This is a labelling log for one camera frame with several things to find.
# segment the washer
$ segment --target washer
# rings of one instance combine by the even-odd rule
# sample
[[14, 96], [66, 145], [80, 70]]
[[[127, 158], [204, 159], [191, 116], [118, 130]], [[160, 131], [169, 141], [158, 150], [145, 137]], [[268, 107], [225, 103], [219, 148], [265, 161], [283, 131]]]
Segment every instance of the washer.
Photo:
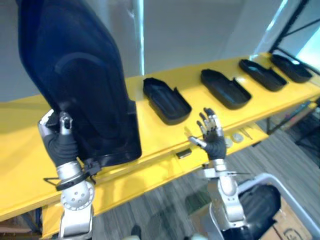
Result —
[[232, 146], [233, 146], [233, 142], [232, 142], [232, 140], [231, 140], [231, 138], [229, 138], [229, 137], [225, 137], [224, 138], [224, 141], [225, 141], [225, 145], [226, 145], [226, 148], [227, 149], [229, 149], [229, 148], [231, 148]]
[[231, 136], [232, 141], [239, 144], [244, 140], [244, 136], [242, 136], [240, 133], [234, 133]]

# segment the metal frame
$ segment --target metal frame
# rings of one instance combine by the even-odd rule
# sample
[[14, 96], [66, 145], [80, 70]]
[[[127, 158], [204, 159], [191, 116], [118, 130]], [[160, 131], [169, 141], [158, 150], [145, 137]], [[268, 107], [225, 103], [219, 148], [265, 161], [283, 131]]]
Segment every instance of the metal frame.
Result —
[[295, 56], [293, 56], [292, 54], [290, 54], [289, 52], [287, 52], [286, 50], [282, 49], [279, 47], [279, 44], [282, 42], [283, 38], [290, 36], [298, 31], [301, 31], [313, 24], [316, 24], [318, 22], [320, 22], [320, 18], [309, 22], [307, 24], [305, 24], [302, 27], [299, 27], [296, 30], [293, 30], [291, 32], [289, 32], [290, 28], [292, 27], [292, 25], [295, 23], [295, 21], [297, 20], [297, 18], [299, 17], [299, 15], [301, 14], [301, 12], [304, 10], [304, 8], [306, 7], [306, 5], [308, 4], [309, 0], [301, 0], [301, 2], [299, 3], [298, 7], [296, 8], [296, 10], [294, 11], [294, 13], [292, 14], [292, 16], [290, 17], [289, 21], [286, 23], [286, 25], [284, 26], [284, 28], [282, 29], [280, 35], [277, 37], [277, 39], [274, 41], [272, 47], [269, 50], [269, 53], [273, 53], [275, 50], [278, 50], [280, 52], [282, 52], [283, 54], [289, 56], [290, 58], [296, 60], [297, 62], [299, 62], [301, 65], [303, 65], [305, 68], [313, 71], [314, 73], [320, 75], [320, 71], [317, 70], [315, 67], [310, 66], [309, 64], [301, 61], [300, 59], [296, 58]]
[[[284, 28], [282, 29], [281, 33], [279, 34], [279, 36], [277, 37], [277, 39], [274, 41], [272, 47], [269, 50], [269, 53], [273, 53], [274, 51], [278, 50], [280, 52], [282, 52], [283, 54], [287, 55], [288, 57], [290, 57], [291, 59], [296, 60], [297, 62], [299, 62], [300, 64], [302, 64], [305, 68], [313, 71], [314, 73], [320, 75], [320, 71], [315, 69], [313, 66], [310, 66], [309, 64], [301, 61], [300, 59], [296, 58], [295, 56], [293, 56], [292, 54], [290, 54], [289, 52], [287, 52], [286, 50], [282, 49], [279, 47], [279, 44], [282, 42], [283, 38], [290, 36], [298, 31], [301, 31], [311, 25], [314, 25], [318, 22], [320, 22], [320, 18], [309, 22], [307, 24], [305, 24], [302, 27], [299, 27], [296, 30], [290, 31], [290, 28], [293, 26], [293, 24], [295, 23], [295, 21], [297, 20], [297, 18], [299, 17], [299, 15], [301, 14], [301, 12], [304, 10], [304, 8], [306, 7], [306, 5], [308, 4], [309, 0], [301, 0], [299, 5], [297, 6], [296, 10], [294, 11], [294, 13], [292, 14], [292, 16], [290, 17], [290, 19], [288, 20], [288, 22], [286, 23], [286, 25], [284, 26]], [[291, 119], [293, 119], [296, 115], [298, 115], [301, 111], [303, 111], [305, 108], [308, 107], [308, 105], [310, 104], [310, 101], [305, 102], [304, 104], [302, 104], [295, 112], [293, 112], [289, 117], [286, 117], [284, 120], [282, 120], [278, 125], [276, 125], [275, 127], [271, 128], [271, 120], [270, 117], [268, 117], [266, 119], [266, 133], [268, 135], [273, 134], [276, 130], [278, 130], [279, 128], [281, 128], [284, 124], [286, 124], [287, 122], [289, 122]]]
[[32, 233], [35, 233], [38, 235], [42, 235], [41, 213], [42, 213], [41, 208], [35, 209], [35, 220], [33, 220], [33, 217], [30, 215], [29, 212], [25, 212], [21, 214], [24, 222], [31, 229]]
[[311, 150], [314, 150], [318, 153], [320, 153], [320, 148], [316, 148], [316, 147], [313, 147], [313, 146], [310, 146], [308, 144], [305, 144], [302, 142], [303, 139], [306, 139], [312, 135], [315, 135], [317, 134], [318, 132], [320, 132], [320, 126], [317, 126], [315, 129], [309, 131], [307, 134], [305, 134], [304, 136], [302, 136], [301, 138], [299, 138], [295, 144], [297, 144], [298, 146], [302, 146], [302, 147], [305, 147], [305, 148], [308, 148], [308, 149], [311, 149]]
[[306, 101], [305, 103], [301, 104], [300, 107], [295, 110], [294, 112], [292, 112], [288, 117], [286, 117], [285, 119], [283, 119], [278, 125], [276, 125], [275, 127], [271, 128], [271, 117], [268, 117], [266, 119], [266, 134], [271, 135], [273, 134], [276, 130], [278, 130], [279, 128], [281, 128], [283, 125], [285, 125], [287, 122], [289, 122], [291, 119], [293, 119], [295, 116], [297, 116], [299, 113], [301, 113], [303, 110], [305, 110], [309, 104], [311, 103], [311, 101]]

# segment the black glove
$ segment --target black glove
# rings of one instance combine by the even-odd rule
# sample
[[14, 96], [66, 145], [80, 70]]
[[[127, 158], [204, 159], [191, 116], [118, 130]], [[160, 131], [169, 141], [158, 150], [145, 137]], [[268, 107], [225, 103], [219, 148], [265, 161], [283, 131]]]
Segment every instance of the black glove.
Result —
[[65, 112], [59, 116], [52, 109], [38, 123], [44, 147], [56, 167], [77, 160], [78, 146], [71, 128], [72, 118]]
[[200, 121], [196, 122], [202, 131], [203, 141], [194, 136], [190, 136], [189, 141], [204, 149], [209, 160], [225, 159], [227, 146], [220, 121], [211, 108], [204, 108], [204, 112], [207, 118], [202, 113], [199, 114], [204, 125]]

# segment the white wall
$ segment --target white wall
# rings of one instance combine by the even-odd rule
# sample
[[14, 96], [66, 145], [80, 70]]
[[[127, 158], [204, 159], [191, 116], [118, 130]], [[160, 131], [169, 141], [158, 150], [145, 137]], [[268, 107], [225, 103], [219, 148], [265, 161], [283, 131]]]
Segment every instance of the white wall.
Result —
[[14, 0], [1, 0], [0, 102], [39, 93], [20, 62], [17, 15], [18, 7]]
[[284, 4], [276, 23], [266, 32], [282, 3], [283, 0], [146, 0], [145, 72], [267, 52], [299, 1]]

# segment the robot finger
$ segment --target robot finger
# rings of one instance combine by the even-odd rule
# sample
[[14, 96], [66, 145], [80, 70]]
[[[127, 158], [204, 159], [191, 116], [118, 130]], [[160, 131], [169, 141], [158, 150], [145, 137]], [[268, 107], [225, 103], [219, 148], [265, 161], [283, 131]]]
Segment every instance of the robot finger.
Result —
[[215, 131], [218, 136], [223, 136], [224, 131], [221, 126], [220, 120], [217, 117], [216, 113], [211, 108], [205, 108], [205, 113], [208, 115], [208, 118], [210, 119], [210, 122], [212, 122], [215, 125]]
[[206, 135], [206, 134], [207, 134], [207, 130], [206, 130], [206, 128], [202, 125], [202, 123], [201, 123], [200, 121], [196, 121], [196, 124], [200, 127], [202, 134], [203, 134], [203, 135]]
[[54, 113], [53, 109], [49, 110], [38, 122], [38, 130], [40, 132], [42, 139], [44, 139], [46, 136], [49, 136], [55, 133], [52, 129], [47, 127], [47, 122], [49, 121], [49, 118], [53, 113]]
[[206, 130], [207, 130], [207, 131], [210, 131], [211, 129], [210, 129], [209, 120], [205, 117], [205, 115], [203, 115], [202, 112], [199, 113], [199, 116], [200, 116], [201, 119], [203, 120]]
[[213, 115], [215, 114], [215, 112], [211, 108], [204, 108], [203, 110], [208, 117], [209, 130], [213, 131], [216, 128], [216, 123], [213, 118]]
[[188, 139], [192, 144], [197, 145], [202, 149], [204, 149], [207, 146], [207, 143], [205, 141], [200, 140], [199, 138], [197, 138], [195, 136], [189, 136]]

